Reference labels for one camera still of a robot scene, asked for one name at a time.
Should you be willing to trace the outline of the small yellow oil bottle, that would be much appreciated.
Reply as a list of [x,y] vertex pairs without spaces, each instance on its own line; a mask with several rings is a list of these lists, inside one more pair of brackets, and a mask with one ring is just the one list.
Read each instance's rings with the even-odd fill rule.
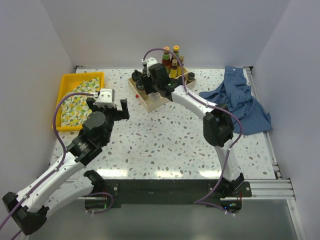
[[184,56],[179,56],[180,63],[177,65],[177,76],[182,75],[182,70],[184,69]]
[[173,59],[171,62],[171,68],[169,73],[170,78],[176,78],[177,72],[178,72],[178,61],[177,59]]

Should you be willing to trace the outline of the glass shaker jar brown residue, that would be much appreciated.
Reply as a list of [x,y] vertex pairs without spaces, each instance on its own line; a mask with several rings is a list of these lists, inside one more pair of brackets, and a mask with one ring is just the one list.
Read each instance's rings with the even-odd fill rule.
[[160,94],[158,92],[150,93],[148,99],[152,102],[157,102],[160,99]]

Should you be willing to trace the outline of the beige wooden divided box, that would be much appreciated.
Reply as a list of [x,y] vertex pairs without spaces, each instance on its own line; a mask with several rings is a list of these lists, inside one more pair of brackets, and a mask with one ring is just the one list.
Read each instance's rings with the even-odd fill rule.
[[[183,68],[184,77],[185,77],[185,84],[188,89],[192,90],[196,86],[196,78],[194,78],[193,82],[187,82],[187,75],[190,72],[185,67]],[[146,94],[144,91],[139,91],[136,88],[136,83],[132,80],[132,76],[127,80],[129,88],[132,90],[134,97],[136,98],[136,95],[139,95],[139,98],[136,98],[142,106],[145,108],[145,110],[149,113],[151,111],[156,110],[157,108],[161,107],[162,105],[168,103],[170,100],[167,98],[162,97],[160,94],[160,99],[156,102],[152,102],[148,99],[148,94]]]

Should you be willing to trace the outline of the sauce bottle green label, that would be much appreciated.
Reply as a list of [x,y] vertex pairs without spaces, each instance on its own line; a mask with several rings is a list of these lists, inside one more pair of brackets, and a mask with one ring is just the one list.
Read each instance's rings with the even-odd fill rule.
[[164,49],[164,52],[162,55],[161,63],[165,66],[166,69],[170,69],[170,66],[171,66],[171,57],[169,53],[170,48],[168,46],[165,46],[163,49]]
[[174,59],[179,59],[180,57],[180,47],[178,45],[173,46],[173,54],[171,55],[171,61]]

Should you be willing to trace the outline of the small dark spice jar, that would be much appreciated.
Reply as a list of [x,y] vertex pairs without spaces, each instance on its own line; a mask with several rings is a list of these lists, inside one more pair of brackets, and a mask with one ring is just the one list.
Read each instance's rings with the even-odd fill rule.
[[195,73],[194,72],[189,72],[187,74],[187,78],[186,78],[188,83],[191,83],[195,80]]

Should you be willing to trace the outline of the glass jar black rim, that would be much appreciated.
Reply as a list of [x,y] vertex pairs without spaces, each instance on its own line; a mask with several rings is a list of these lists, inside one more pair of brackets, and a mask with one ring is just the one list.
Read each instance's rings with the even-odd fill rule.
[[139,91],[144,91],[145,90],[145,87],[144,87],[143,82],[141,80],[137,80],[135,82],[135,86],[136,86],[136,89],[139,90]]

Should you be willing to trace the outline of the glass shaker jar white powder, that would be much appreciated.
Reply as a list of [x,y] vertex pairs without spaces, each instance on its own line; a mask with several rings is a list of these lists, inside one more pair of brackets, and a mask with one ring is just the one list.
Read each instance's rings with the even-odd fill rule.
[[142,74],[143,74],[143,75],[146,75],[146,74],[147,74],[147,66],[146,66],[146,65],[143,66]]

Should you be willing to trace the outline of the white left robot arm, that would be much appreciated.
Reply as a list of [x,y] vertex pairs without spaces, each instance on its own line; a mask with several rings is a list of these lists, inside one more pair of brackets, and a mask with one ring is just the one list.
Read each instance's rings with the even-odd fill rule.
[[85,168],[110,142],[115,121],[129,119],[128,102],[120,101],[121,110],[110,99],[87,95],[86,103],[92,110],[83,123],[79,135],[68,145],[62,146],[62,156],[33,183],[18,193],[8,192],[2,201],[8,216],[2,227],[12,218],[26,236],[39,230],[47,221],[49,197],[70,176]]

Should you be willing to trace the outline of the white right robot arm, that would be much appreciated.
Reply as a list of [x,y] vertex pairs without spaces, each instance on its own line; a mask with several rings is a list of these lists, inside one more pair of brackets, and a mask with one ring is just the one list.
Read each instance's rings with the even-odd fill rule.
[[225,104],[209,103],[192,94],[195,75],[192,72],[170,77],[160,63],[147,63],[143,70],[135,69],[128,79],[128,86],[147,112],[154,111],[169,102],[180,104],[194,113],[203,122],[203,136],[213,146],[222,167],[223,192],[235,196],[244,181],[233,152],[233,116]]

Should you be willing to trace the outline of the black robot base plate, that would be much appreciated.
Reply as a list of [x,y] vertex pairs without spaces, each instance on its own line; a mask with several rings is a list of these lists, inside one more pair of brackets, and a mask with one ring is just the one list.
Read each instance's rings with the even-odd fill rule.
[[122,205],[192,205],[196,201],[228,214],[238,213],[242,199],[251,197],[249,182],[228,183],[215,179],[104,179],[95,180],[86,196],[100,197],[101,201],[86,203],[103,212]]

